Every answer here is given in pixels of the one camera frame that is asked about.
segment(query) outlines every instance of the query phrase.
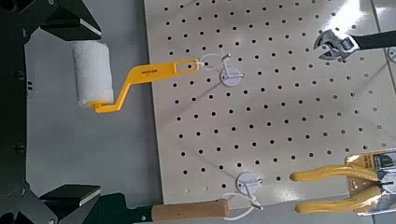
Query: black metal frame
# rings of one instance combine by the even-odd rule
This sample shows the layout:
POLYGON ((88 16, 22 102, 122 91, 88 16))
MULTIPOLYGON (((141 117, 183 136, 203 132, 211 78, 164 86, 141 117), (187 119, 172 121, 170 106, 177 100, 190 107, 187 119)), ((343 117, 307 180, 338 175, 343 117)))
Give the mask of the black metal frame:
POLYGON ((99 25, 81 0, 0 0, 2 223, 14 219, 17 219, 15 223, 66 222, 61 221, 44 205, 26 183, 27 102, 24 44, 40 26, 63 40, 101 38, 99 25))

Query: white plastic clip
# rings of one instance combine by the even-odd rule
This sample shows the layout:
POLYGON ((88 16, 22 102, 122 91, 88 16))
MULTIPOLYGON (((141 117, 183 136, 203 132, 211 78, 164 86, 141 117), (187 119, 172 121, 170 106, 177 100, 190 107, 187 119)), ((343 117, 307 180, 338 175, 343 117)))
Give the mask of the white plastic clip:
POLYGON ((250 201, 251 206, 249 209, 242 213, 237 217, 225 217, 224 220, 227 221, 236 221, 243 217, 248 216, 254 209, 258 209, 260 211, 264 210, 264 206, 262 206, 257 198, 254 196, 254 193, 259 189, 262 185, 262 179, 258 178, 256 175, 251 173, 243 173, 236 179, 236 186, 238 187, 239 193, 226 193, 222 195, 220 198, 226 197, 241 197, 248 201, 250 201))
POLYGON ((254 174, 251 173, 243 173, 238 176, 236 180, 236 186, 244 195, 247 195, 252 201, 250 201, 251 206, 259 209, 260 211, 264 210, 264 206, 262 206, 254 196, 254 193, 259 189, 262 185, 262 179, 258 178, 254 174))
POLYGON ((242 77, 245 75, 239 72, 235 67, 229 67, 227 61, 231 58, 231 53, 226 54, 221 58, 223 69, 220 72, 221 82, 228 87, 234 87, 241 82, 242 77))

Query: yellow-handled pliers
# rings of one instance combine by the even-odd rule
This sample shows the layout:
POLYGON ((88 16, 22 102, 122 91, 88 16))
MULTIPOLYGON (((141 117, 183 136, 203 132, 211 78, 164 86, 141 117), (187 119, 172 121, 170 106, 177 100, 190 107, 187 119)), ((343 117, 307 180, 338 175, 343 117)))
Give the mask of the yellow-handled pliers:
POLYGON ((315 170, 296 172, 290 175, 290 179, 296 182, 309 182, 338 175, 364 179, 377 184, 341 201, 300 203, 296 205, 295 211, 301 214, 350 212, 375 202, 384 190, 390 194, 396 194, 395 173, 384 173, 382 177, 378 177, 375 171, 350 164, 329 165, 315 170))

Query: white pegboard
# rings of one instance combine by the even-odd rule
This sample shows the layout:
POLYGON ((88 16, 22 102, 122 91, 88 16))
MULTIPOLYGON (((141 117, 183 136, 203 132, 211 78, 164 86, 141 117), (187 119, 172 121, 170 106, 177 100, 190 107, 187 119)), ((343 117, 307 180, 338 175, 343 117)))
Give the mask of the white pegboard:
POLYGON ((145 4, 152 63, 231 53, 246 75, 234 88, 207 71, 153 84, 165 203, 216 199, 247 171, 263 178, 263 204, 346 194, 344 178, 305 184, 289 175, 396 146, 384 51, 329 63, 312 50, 330 28, 376 33, 369 0, 145 4))

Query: yellow roller handle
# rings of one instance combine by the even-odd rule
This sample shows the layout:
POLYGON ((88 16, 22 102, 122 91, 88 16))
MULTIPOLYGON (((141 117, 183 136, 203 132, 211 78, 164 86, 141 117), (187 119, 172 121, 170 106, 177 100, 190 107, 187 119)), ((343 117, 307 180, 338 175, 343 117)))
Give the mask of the yellow roller handle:
POLYGON ((379 181, 376 172, 355 165, 329 165, 315 170, 295 172, 290 175, 290 179, 296 182, 308 182, 337 175, 379 181))
POLYGON ((183 76, 196 72, 199 69, 200 65, 196 59, 137 66, 129 72, 128 77, 122 86, 120 96, 114 105, 107 105, 106 102, 89 102, 87 105, 92 106, 98 114, 117 112, 121 110, 126 95, 128 94, 128 90, 132 85, 183 76), (180 69, 182 65, 185 65, 186 69, 180 69))
POLYGON ((309 213, 345 213, 369 205, 381 197, 381 189, 372 186, 355 196, 341 201, 300 203, 295 211, 301 214, 309 213))

